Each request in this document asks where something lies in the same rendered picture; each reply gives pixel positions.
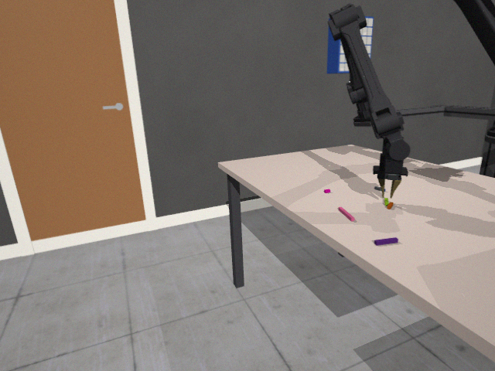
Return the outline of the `pink rod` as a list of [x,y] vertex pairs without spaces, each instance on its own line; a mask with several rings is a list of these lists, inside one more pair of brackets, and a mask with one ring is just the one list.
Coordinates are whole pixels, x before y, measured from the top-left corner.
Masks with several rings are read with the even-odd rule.
[[354,221],[354,217],[351,216],[343,207],[339,207],[338,209],[346,218],[348,218],[350,221]]

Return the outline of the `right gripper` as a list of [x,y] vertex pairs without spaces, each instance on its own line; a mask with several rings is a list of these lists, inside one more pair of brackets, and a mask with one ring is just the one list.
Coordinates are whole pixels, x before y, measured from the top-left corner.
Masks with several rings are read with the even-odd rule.
[[[384,153],[382,152],[383,155],[389,155],[388,153]],[[381,190],[382,190],[382,198],[384,198],[384,184],[385,184],[385,174],[384,172],[380,172],[379,171],[379,165],[374,165],[373,166],[373,174],[377,174],[377,178],[378,178],[378,182],[381,186]],[[401,183],[401,176],[402,175],[406,175],[408,176],[408,170],[406,167],[403,167],[402,169],[402,172],[401,174],[398,176],[398,179],[395,179],[394,180],[394,184],[393,184],[393,180],[392,180],[392,184],[391,184],[391,198],[394,194],[394,191],[396,190],[396,188],[399,186],[399,184]]]

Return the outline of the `purple rod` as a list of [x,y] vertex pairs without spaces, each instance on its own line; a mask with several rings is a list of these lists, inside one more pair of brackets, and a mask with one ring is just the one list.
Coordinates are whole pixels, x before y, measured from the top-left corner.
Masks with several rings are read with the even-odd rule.
[[387,238],[387,239],[381,239],[381,240],[375,240],[374,244],[377,245],[383,245],[383,244],[389,244],[389,243],[398,243],[398,238]]

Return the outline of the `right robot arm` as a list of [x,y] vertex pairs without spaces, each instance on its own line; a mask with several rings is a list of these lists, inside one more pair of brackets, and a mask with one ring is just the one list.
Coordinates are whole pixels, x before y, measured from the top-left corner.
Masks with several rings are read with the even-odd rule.
[[340,39],[342,43],[350,72],[350,82],[346,86],[358,114],[353,120],[371,122],[376,138],[384,139],[382,152],[389,155],[381,154],[379,171],[384,172],[387,180],[395,180],[411,151],[400,135],[404,120],[382,90],[362,40],[360,29],[367,26],[362,8],[350,3],[345,6],[329,13],[328,24],[334,41]]

